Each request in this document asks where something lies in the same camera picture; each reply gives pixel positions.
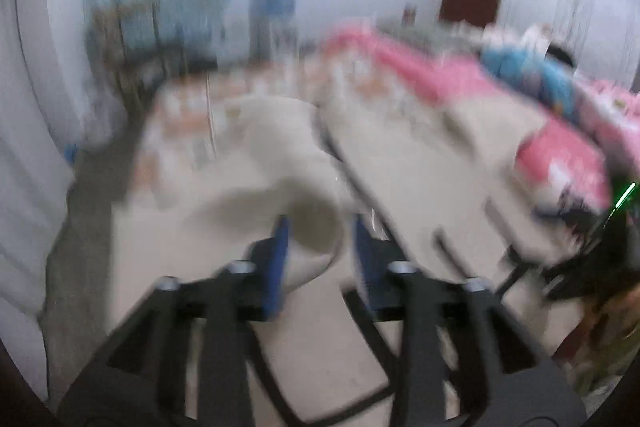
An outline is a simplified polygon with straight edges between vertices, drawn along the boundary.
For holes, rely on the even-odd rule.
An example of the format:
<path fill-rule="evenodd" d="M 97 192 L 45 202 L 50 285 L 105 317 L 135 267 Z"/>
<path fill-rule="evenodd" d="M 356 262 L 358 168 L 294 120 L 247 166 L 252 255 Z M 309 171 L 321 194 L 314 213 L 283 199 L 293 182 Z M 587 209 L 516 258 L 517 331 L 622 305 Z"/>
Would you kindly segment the beige fleece jacket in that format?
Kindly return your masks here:
<path fill-rule="evenodd" d="M 524 249 L 558 249 L 502 171 L 452 135 L 419 140 L 355 106 L 258 112 L 174 205 L 116 211 L 107 323 L 116 329 L 162 277 L 212 277 L 287 217 L 279 310 L 246 324 L 252 426 L 393 426 L 401 325 L 375 321 L 368 307 L 355 222 L 393 239 L 430 277 L 480 279 L 496 295 L 508 244 L 492 207 Z M 548 355 L 539 291 L 524 283 L 497 297 Z"/>

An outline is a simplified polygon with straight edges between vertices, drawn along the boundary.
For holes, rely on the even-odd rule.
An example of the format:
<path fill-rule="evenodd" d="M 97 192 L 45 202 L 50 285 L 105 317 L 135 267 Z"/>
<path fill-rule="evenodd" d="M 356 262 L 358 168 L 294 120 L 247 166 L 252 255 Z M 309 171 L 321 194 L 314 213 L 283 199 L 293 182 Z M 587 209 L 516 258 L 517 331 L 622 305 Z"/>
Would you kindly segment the pink floral blanket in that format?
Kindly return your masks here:
<path fill-rule="evenodd" d="M 577 200 L 603 210 L 623 184 L 614 176 L 639 180 L 639 99 L 611 83 L 572 78 L 573 124 L 498 81 L 470 54 L 427 55 L 367 27 L 342 28 L 324 48 L 355 49 L 393 69 L 420 101 L 442 109 L 474 158 L 506 170 L 538 204 Z"/>

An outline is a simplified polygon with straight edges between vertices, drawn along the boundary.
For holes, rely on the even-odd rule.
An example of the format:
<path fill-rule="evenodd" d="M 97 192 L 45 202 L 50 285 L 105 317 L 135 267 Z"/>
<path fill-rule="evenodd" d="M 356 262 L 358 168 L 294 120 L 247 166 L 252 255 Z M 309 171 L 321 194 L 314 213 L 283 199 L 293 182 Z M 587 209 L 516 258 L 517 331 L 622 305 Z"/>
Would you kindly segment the blue patterned garment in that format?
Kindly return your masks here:
<path fill-rule="evenodd" d="M 578 121 L 572 77 L 559 64 L 529 50 L 507 46 L 485 48 L 480 52 L 480 64 L 511 89 L 573 124 Z"/>

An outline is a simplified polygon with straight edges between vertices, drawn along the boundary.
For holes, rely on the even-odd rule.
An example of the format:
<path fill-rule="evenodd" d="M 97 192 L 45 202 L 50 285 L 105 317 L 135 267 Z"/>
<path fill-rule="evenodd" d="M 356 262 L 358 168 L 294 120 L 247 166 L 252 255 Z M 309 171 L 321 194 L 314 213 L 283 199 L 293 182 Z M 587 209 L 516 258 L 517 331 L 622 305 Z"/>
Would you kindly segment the wooden chair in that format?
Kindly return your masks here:
<path fill-rule="evenodd" d="M 170 39 L 160 36 L 158 0 L 114 3 L 94 9 L 90 34 L 128 116 L 143 112 L 149 98 L 144 75 L 151 66 L 160 68 L 163 80 L 170 77 L 172 66 L 178 72 L 188 71 L 181 31 Z"/>

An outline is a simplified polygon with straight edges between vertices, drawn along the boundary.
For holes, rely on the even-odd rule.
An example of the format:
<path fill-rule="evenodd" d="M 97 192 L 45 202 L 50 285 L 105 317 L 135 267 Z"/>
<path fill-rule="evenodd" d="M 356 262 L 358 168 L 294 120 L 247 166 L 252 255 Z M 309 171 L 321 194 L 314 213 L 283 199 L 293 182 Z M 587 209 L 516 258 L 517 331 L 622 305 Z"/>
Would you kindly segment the white padded mattress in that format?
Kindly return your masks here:
<path fill-rule="evenodd" d="M 1 0 L 1 340 L 37 397 L 48 396 L 38 317 L 47 257 L 67 217 L 72 170 L 55 146 L 29 81 L 16 0 Z"/>

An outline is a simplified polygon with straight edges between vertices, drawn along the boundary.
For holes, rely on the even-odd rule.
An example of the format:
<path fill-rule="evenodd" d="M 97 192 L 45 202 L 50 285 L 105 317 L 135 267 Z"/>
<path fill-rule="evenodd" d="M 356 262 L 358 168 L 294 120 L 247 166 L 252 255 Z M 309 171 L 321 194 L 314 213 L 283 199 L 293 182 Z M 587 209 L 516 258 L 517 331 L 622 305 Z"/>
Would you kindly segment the blue water dispenser bottle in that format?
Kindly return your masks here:
<path fill-rule="evenodd" d="M 296 0 L 250 0 L 250 56 L 287 60 L 297 54 Z"/>

